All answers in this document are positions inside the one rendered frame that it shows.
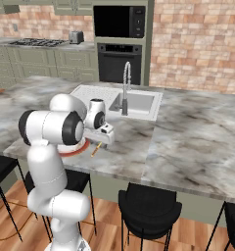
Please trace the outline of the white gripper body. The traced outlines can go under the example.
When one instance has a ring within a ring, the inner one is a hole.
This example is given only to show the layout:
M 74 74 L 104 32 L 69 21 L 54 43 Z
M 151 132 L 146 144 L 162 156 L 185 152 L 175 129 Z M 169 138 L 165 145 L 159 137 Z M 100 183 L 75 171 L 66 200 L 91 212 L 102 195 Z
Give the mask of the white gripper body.
M 102 143 L 108 145 L 113 144 L 115 141 L 115 133 L 113 131 L 104 133 L 99 130 L 86 128 L 84 130 L 83 136 L 94 141 L 101 141 Z

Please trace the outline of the white plate with red rim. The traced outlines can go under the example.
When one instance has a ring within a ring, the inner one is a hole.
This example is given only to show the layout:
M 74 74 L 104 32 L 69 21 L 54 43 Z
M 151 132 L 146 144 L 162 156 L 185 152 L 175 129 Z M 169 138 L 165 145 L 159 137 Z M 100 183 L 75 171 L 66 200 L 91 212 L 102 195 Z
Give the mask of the white plate with red rim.
M 58 151 L 62 157 L 70 157 L 82 153 L 89 146 L 89 140 L 82 138 L 76 145 L 58 145 Z

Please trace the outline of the silver spring tap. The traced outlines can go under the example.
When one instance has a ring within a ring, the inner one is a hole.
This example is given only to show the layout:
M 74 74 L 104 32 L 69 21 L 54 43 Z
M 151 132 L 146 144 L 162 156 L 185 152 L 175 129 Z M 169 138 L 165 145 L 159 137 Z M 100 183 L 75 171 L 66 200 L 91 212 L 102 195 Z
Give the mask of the silver spring tap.
M 130 62 L 126 62 L 123 71 L 123 97 L 122 97 L 122 114 L 127 116 L 127 91 L 130 90 L 131 84 L 131 65 Z

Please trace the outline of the white sink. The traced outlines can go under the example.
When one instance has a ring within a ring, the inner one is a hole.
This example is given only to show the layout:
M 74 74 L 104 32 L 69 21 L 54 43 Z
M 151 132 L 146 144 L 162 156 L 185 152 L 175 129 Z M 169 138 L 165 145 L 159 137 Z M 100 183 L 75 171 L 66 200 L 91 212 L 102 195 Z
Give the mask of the white sink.
M 123 92 L 121 88 L 80 85 L 72 93 L 89 106 L 93 98 L 103 99 L 108 118 L 121 117 Z M 130 90 L 127 96 L 127 118 L 154 122 L 157 119 L 163 94 L 145 90 Z

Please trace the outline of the black bar stool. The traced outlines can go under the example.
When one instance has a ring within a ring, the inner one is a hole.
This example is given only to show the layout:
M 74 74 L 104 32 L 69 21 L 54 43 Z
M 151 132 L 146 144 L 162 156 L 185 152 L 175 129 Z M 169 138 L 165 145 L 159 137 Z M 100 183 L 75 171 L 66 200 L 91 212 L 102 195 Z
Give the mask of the black bar stool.
M 224 251 L 227 251 L 229 245 L 232 245 L 235 249 L 235 203 L 230 203 L 224 201 L 222 207 L 220 209 L 219 215 L 217 217 L 216 223 L 211 233 L 210 240 L 207 245 L 207 249 L 209 249 L 210 244 L 212 242 L 213 235 L 217 228 L 218 222 L 220 220 L 222 212 L 225 212 L 225 219 L 226 219 L 226 226 L 227 226 L 227 233 L 228 233 L 228 242 L 224 248 Z
M 20 166 L 20 163 L 17 159 L 14 159 L 14 158 L 10 158 L 10 157 L 5 157 L 5 156 L 1 156 L 0 155 L 0 183 L 7 177 L 7 175 L 15 168 L 15 167 L 18 167 L 19 170 L 21 171 L 21 166 Z M 14 218 L 12 216 L 12 212 L 11 212 L 11 208 L 9 206 L 9 203 L 5 197 L 5 194 L 3 192 L 3 189 L 0 185 L 0 196 L 3 200 L 3 203 L 7 209 L 7 212 L 9 214 L 9 217 L 16 229 L 16 232 L 19 236 L 20 239 L 22 239 L 22 236 L 18 230 L 18 227 L 14 221 Z
M 144 241 L 166 236 L 164 251 L 168 251 L 172 227 L 182 210 L 175 191 L 130 182 L 118 192 L 118 206 L 127 237 L 133 233 Z
M 68 184 L 60 192 L 46 194 L 34 184 L 30 173 L 26 175 L 27 208 L 41 216 L 56 218 L 67 224 L 83 221 L 89 211 L 94 211 L 93 195 L 90 199 L 82 191 L 86 185 L 91 187 L 90 174 L 66 169 Z

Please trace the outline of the black built-in oven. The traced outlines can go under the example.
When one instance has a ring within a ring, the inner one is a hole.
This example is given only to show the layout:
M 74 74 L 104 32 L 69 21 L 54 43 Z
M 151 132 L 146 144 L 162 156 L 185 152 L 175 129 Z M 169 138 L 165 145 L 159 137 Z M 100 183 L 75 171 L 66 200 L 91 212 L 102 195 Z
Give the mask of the black built-in oven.
M 127 62 L 131 65 L 131 83 L 141 82 L 142 46 L 130 44 L 98 43 L 99 80 L 123 83 Z

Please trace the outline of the green base cupboards run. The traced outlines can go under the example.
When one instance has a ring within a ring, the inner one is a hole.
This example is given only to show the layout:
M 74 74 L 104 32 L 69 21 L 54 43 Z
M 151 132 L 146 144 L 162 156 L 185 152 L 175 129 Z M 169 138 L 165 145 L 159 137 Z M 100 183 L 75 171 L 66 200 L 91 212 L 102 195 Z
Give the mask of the green base cupboards run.
M 94 45 L 85 42 L 53 48 L 0 45 L 0 88 L 7 89 L 34 75 L 71 81 L 96 80 Z

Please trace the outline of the silver toaster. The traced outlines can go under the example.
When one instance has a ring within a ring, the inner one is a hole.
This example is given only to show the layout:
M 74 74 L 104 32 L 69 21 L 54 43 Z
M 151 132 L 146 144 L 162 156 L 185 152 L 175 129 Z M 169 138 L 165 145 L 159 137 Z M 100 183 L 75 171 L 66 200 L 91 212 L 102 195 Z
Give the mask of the silver toaster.
M 69 34 L 70 44 L 80 44 L 84 41 L 84 34 L 82 30 L 74 30 Z

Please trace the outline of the green tall oven cabinet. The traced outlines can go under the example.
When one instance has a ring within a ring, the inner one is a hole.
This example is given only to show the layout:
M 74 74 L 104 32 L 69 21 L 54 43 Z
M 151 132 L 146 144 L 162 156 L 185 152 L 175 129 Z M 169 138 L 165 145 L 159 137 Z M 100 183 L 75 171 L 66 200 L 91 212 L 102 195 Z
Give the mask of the green tall oven cabinet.
M 94 16 L 94 43 L 97 53 L 98 63 L 98 43 L 110 44 L 130 44 L 142 46 L 142 60 L 141 60 L 141 82 L 139 85 L 149 85 L 149 68 L 151 62 L 151 48 L 152 48 L 152 33 L 153 33 L 153 16 L 154 16 L 154 0 L 98 0 L 92 4 L 92 16 L 94 6 L 145 6 L 145 30 L 143 38 L 117 38 L 117 37 L 99 37 L 95 35 Z

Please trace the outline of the black gas hob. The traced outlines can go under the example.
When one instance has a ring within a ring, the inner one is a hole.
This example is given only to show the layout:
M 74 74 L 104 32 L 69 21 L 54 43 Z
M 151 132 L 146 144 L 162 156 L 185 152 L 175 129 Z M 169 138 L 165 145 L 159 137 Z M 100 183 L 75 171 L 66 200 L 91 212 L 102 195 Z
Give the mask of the black gas hob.
M 66 43 L 66 41 L 62 39 L 22 38 L 22 39 L 10 42 L 10 45 L 56 47 L 64 43 Z

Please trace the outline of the black microwave oven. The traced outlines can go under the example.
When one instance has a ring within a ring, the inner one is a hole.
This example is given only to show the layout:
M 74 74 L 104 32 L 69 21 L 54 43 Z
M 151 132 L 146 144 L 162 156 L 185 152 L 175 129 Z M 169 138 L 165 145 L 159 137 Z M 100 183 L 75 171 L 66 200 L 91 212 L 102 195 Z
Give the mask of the black microwave oven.
M 99 37 L 143 38 L 145 6 L 94 6 L 95 35 Z

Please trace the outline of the wooden handled cutlery piece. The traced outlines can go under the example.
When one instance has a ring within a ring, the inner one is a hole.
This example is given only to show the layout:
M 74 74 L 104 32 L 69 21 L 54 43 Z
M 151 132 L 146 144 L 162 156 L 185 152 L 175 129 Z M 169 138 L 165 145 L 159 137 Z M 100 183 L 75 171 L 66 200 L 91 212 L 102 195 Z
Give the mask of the wooden handled cutlery piece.
M 98 149 L 101 147 L 102 145 L 102 141 L 96 146 L 96 148 L 94 149 L 94 151 L 91 154 L 91 157 L 93 158 L 94 155 L 97 153 Z

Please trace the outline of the green wall cupboards run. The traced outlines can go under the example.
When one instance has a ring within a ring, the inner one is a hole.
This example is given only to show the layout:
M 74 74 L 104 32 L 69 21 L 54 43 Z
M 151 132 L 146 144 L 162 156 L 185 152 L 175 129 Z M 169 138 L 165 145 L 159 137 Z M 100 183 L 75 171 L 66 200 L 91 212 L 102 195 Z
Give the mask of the green wall cupboards run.
M 0 14 L 14 14 L 20 5 L 54 7 L 59 16 L 91 16 L 93 0 L 0 0 Z

